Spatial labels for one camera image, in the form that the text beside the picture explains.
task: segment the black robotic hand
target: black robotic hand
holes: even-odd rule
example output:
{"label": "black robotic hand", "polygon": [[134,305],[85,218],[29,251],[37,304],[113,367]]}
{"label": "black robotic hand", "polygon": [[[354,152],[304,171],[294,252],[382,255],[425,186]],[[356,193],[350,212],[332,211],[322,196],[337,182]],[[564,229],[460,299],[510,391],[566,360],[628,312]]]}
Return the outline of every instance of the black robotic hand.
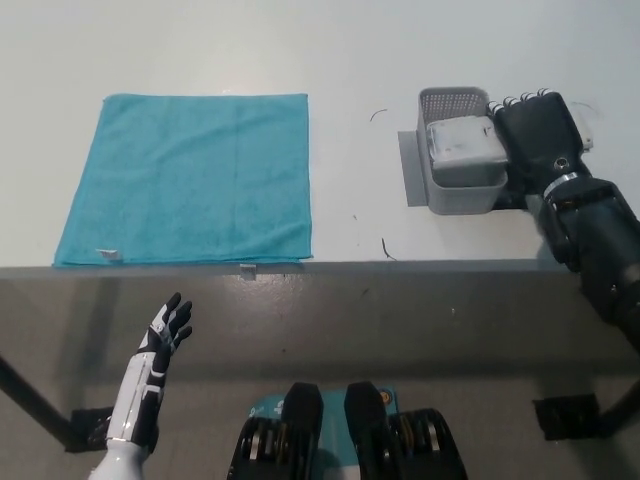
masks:
{"label": "black robotic hand", "polygon": [[279,419],[251,417],[238,438],[227,480],[309,480],[324,403],[310,383],[295,383]]}
{"label": "black robotic hand", "polygon": [[363,480],[467,480],[453,435],[437,410],[387,416],[371,382],[349,385],[344,410]]}
{"label": "black robotic hand", "polygon": [[545,197],[562,179],[589,175],[580,160],[580,133],[560,94],[541,89],[487,108],[507,150],[513,190]]}

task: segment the towel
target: towel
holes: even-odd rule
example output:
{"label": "towel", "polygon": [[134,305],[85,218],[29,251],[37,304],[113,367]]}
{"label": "towel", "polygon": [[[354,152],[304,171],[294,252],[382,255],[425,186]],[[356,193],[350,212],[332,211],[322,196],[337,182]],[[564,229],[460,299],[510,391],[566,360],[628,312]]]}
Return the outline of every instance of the towel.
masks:
{"label": "towel", "polygon": [[54,266],[310,256],[307,95],[105,99]]}

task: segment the white robotic hand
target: white robotic hand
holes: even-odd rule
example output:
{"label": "white robotic hand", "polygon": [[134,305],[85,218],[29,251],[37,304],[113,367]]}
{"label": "white robotic hand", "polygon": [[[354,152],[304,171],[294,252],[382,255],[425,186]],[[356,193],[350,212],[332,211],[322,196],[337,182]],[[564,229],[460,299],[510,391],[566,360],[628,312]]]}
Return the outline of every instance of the white robotic hand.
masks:
{"label": "white robotic hand", "polygon": [[158,441],[158,413],[171,356],[191,335],[191,302],[176,293],[162,306],[131,357],[107,431],[107,454],[90,480],[141,480]]}

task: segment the gray tray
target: gray tray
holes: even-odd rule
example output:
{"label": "gray tray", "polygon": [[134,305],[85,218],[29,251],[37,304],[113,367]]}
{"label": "gray tray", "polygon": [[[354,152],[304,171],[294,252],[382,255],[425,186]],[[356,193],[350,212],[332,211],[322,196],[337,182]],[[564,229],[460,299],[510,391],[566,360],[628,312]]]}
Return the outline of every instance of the gray tray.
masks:
{"label": "gray tray", "polygon": [[418,151],[427,190],[429,208],[439,215],[471,215],[490,212],[507,184],[505,172],[495,185],[442,187],[433,178],[427,145],[427,125],[438,120],[468,115],[485,115],[487,92],[476,87],[427,88],[420,92]]}

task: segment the white container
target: white container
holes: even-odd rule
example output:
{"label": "white container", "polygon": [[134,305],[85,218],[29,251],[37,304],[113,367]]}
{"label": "white container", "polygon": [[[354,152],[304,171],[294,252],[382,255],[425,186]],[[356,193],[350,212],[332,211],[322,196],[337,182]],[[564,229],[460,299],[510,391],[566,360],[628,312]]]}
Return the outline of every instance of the white container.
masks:
{"label": "white container", "polygon": [[456,117],[427,125],[433,179],[441,187],[486,187],[502,178],[507,152],[488,117]]}

